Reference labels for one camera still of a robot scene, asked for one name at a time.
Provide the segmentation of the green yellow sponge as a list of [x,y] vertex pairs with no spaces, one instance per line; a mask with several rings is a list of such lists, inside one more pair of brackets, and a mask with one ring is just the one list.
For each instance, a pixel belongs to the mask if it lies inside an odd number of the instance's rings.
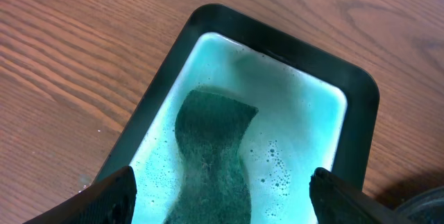
[[183,177],[165,223],[247,224],[251,197],[239,147],[258,109],[192,90],[174,126]]

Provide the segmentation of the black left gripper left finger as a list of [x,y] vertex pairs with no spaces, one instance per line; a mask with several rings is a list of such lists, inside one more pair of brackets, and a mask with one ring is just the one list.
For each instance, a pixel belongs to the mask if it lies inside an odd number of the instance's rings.
[[124,166],[24,224],[131,224],[136,193],[133,169]]

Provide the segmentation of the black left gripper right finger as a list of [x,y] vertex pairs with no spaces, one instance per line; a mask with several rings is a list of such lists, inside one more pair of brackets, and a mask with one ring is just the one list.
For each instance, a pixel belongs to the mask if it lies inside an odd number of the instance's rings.
[[318,167],[309,183],[309,197],[318,224],[408,224],[411,221]]

